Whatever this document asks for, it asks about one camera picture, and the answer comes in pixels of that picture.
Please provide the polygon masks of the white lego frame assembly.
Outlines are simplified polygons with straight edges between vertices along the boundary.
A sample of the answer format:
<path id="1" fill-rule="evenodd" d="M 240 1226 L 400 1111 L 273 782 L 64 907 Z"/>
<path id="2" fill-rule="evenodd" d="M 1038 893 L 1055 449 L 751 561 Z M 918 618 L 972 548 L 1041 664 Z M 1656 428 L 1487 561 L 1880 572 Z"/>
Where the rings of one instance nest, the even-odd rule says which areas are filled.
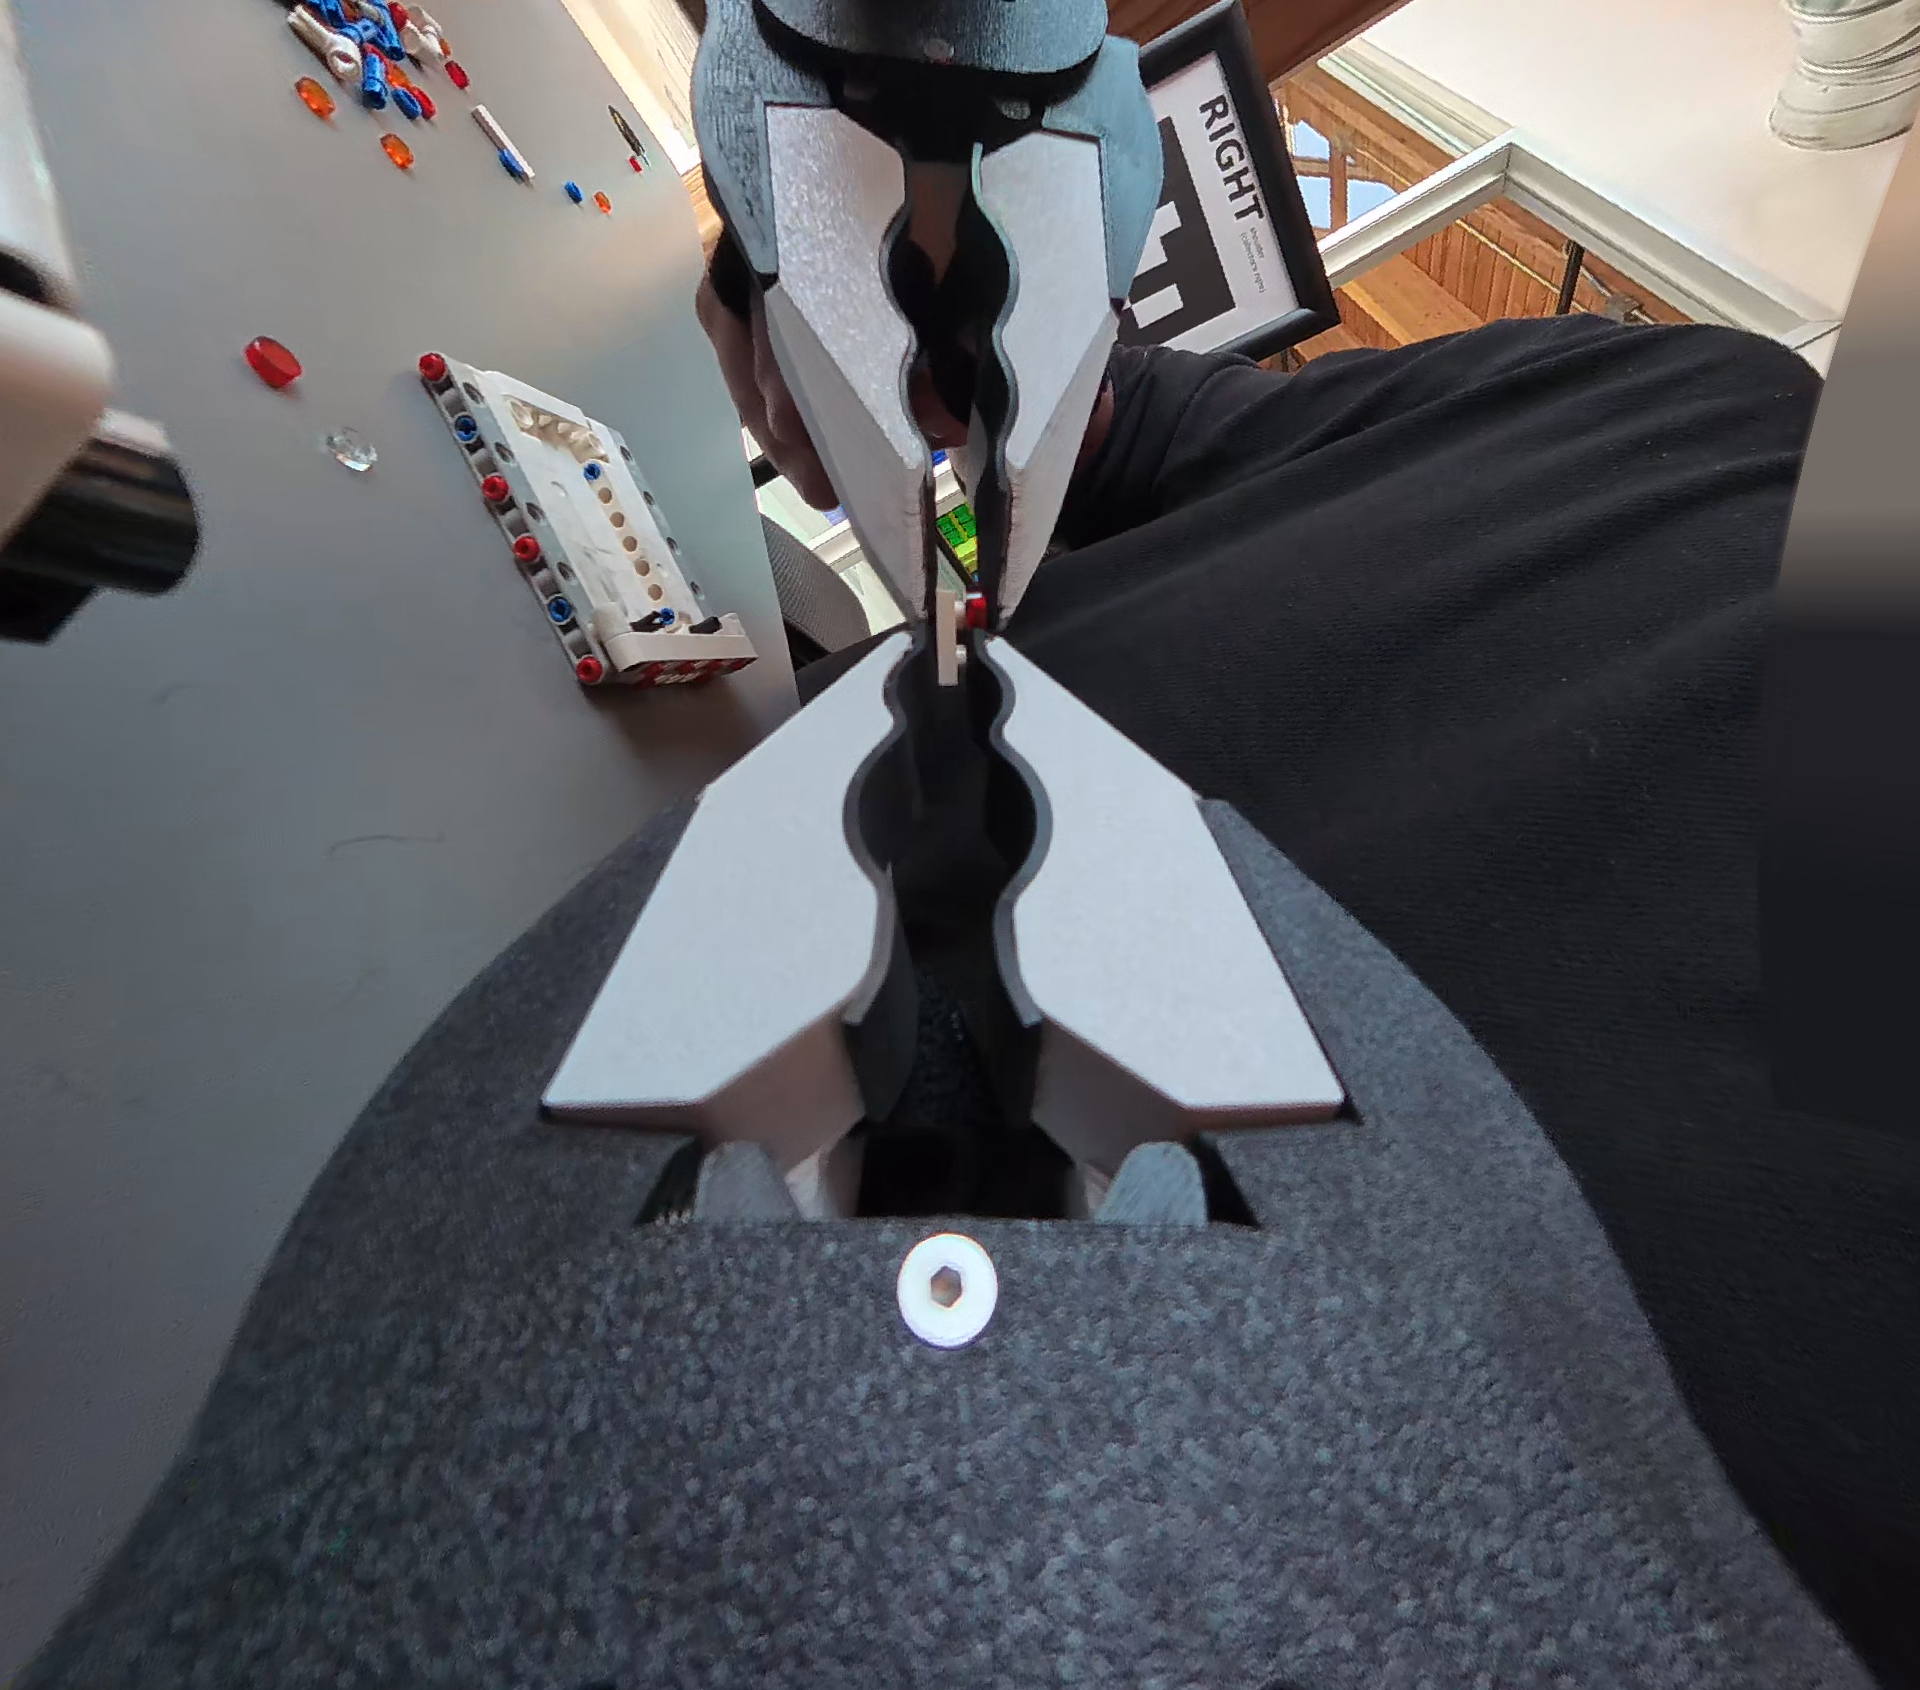
<path id="1" fill-rule="evenodd" d="M 494 368 L 425 352 L 415 370 L 582 688 L 691 688 L 756 662 L 617 430 Z"/>

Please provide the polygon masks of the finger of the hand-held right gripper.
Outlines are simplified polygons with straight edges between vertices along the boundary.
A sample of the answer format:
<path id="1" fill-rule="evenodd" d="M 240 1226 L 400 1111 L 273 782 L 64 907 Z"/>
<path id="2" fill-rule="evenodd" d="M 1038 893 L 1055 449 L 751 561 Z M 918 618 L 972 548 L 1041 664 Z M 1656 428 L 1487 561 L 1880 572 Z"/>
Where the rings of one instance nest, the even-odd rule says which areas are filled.
<path id="1" fill-rule="evenodd" d="M 924 623 L 933 466 L 907 404 L 914 335 L 887 275 L 905 167 L 836 109 L 774 105 L 766 143 L 778 255 L 766 320 L 780 376 L 866 565 L 902 616 Z"/>
<path id="2" fill-rule="evenodd" d="M 1118 328 L 1097 145 L 1041 131 L 986 155 L 978 203 L 1011 253 L 995 345 L 1011 413 L 997 444 L 972 425 L 976 540 L 1001 540 L 992 602 L 1008 621 L 1062 515 Z"/>

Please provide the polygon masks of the person's black clothing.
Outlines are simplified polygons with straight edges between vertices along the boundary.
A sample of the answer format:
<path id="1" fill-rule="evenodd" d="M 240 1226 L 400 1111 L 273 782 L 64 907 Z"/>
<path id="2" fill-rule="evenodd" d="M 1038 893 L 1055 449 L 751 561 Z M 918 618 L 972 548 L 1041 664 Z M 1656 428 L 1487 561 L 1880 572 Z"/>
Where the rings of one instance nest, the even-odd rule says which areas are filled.
<path id="1" fill-rule="evenodd" d="M 1915 1139 L 1774 1095 L 1764 640 L 1819 378 L 1592 317 L 1116 355 L 1013 638 L 1290 862 L 1356 1120 L 792 1461 L 785 1671 L 1915 1686 Z"/>

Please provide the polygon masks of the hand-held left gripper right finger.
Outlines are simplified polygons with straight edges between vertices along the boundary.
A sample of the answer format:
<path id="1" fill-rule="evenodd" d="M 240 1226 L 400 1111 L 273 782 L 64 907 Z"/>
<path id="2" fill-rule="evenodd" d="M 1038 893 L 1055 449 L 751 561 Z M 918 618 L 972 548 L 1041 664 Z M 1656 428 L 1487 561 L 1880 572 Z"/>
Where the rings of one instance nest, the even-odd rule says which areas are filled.
<path id="1" fill-rule="evenodd" d="M 1199 797 L 1001 638 L 987 734 L 1034 809 L 995 912 L 1030 1117 L 1085 1170 L 1196 1134 L 1329 1122 L 1348 1099 Z"/>

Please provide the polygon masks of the white metal rail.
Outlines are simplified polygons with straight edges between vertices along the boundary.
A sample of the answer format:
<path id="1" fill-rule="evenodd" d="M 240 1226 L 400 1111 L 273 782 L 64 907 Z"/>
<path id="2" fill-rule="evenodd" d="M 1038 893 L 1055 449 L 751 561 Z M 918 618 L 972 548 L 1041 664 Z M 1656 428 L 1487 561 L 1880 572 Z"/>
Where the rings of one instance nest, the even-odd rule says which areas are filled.
<path id="1" fill-rule="evenodd" d="M 1686 312 L 1691 322 L 1768 337 L 1816 370 L 1832 362 L 1840 314 L 1771 277 L 1715 259 L 1679 226 L 1585 182 L 1516 131 L 1334 231 L 1317 246 L 1323 275 L 1338 291 L 1352 287 L 1495 201 L 1509 201 L 1547 232 L 1596 253 L 1629 287 Z"/>

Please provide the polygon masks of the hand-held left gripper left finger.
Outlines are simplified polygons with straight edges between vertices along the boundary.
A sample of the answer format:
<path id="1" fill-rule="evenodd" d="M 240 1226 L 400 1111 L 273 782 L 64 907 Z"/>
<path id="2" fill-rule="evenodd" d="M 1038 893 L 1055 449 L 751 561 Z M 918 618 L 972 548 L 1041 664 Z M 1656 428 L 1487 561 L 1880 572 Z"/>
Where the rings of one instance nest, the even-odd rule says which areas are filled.
<path id="1" fill-rule="evenodd" d="M 744 1145 L 804 1214 L 852 1214 L 900 1102 L 918 982 L 898 868 L 924 811 L 880 638 L 707 785 L 539 1096 L 548 1119 Z"/>

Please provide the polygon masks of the white green lego truck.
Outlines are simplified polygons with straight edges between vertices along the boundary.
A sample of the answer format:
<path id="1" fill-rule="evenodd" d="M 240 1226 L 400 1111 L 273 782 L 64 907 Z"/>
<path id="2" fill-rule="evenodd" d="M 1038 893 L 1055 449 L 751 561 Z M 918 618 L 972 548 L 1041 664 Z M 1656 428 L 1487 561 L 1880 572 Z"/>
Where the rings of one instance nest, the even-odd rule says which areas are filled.
<path id="1" fill-rule="evenodd" d="M 2 0 L 2 638 L 41 647 L 97 593 L 160 596 L 200 526 L 168 432 L 115 404 L 83 317 L 13 8 Z"/>

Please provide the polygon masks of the person's right hand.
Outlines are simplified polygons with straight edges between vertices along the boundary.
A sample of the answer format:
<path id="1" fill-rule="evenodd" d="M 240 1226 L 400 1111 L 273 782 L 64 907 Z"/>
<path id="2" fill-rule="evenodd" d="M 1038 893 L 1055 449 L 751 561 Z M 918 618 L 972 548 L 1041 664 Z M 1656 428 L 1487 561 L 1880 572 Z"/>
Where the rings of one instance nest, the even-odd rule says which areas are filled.
<path id="1" fill-rule="evenodd" d="M 722 262 L 711 260 L 694 294 L 694 310 L 758 453 L 805 507 L 817 512 L 836 509 L 841 499 L 781 375 L 758 294 L 722 283 Z"/>

